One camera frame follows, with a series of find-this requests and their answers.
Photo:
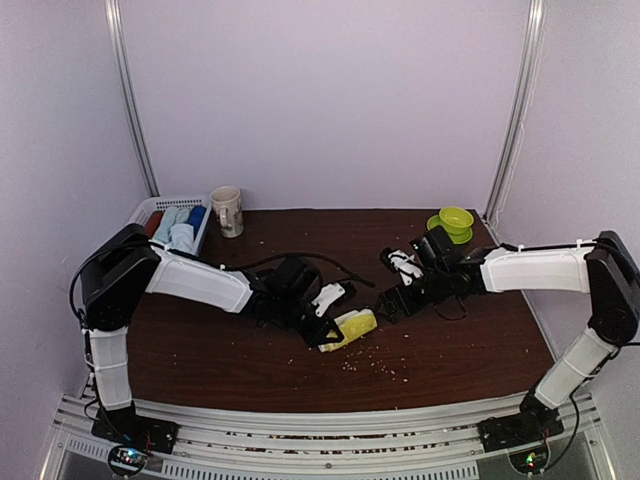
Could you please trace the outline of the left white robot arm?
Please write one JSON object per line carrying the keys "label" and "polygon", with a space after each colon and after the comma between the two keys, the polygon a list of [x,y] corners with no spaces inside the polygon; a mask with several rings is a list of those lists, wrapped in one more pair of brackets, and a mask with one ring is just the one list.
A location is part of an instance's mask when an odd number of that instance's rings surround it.
{"label": "left white robot arm", "polygon": [[309,347],[342,339],[332,307],[346,300],[347,281],[327,283],[310,258],[276,256],[271,269],[206,263],[165,246],[129,224],[77,268],[69,304],[85,337],[94,376],[97,419],[123,444],[144,433],[129,381],[128,332],[148,306],[198,308],[294,331]]}

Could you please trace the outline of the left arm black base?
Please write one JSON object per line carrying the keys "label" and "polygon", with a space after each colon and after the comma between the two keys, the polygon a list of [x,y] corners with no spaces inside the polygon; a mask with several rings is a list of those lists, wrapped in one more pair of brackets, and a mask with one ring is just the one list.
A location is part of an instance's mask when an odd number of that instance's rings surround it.
{"label": "left arm black base", "polygon": [[171,454],[178,429],[178,425],[171,421],[106,411],[98,414],[91,434],[137,450]]}

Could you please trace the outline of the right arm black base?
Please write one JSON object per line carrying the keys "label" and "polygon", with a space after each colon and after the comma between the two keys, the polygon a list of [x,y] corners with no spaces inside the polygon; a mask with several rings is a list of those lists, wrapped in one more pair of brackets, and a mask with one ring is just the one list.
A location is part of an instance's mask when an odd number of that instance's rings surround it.
{"label": "right arm black base", "polygon": [[492,417],[479,422],[477,428],[486,453],[543,442],[564,432],[564,425],[558,418],[541,421],[522,413]]}

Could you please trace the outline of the yellow green patterned towel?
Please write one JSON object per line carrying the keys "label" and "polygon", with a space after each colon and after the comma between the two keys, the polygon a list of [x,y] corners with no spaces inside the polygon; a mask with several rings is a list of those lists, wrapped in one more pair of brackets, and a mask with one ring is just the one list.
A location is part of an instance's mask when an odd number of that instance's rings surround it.
{"label": "yellow green patterned towel", "polygon": [[345,338],[339,343],[319,346],[318,350],[322,353],[343,348],[377,328],[376,316],[371,309],[349,311],[337,317],[335,322]]}

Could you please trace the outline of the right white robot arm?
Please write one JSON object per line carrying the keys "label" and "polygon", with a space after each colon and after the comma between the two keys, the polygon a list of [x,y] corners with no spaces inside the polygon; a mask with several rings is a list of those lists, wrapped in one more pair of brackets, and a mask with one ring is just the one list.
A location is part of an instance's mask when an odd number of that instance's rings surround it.
{"label": "right white robot arm", "polygon": [[638,334],[639,268],[613,230],[565,244],[464,251],[436,227],[413,240],[409,251],[385,248],[379,258],[400,278],[379,296],[391,322],[449,299],[520,291],[545,333],[555,332],[552,320],[571,323],[575,336],[565,340],[565,350],[513,419],[522,441],[545,431],[558,408]]}

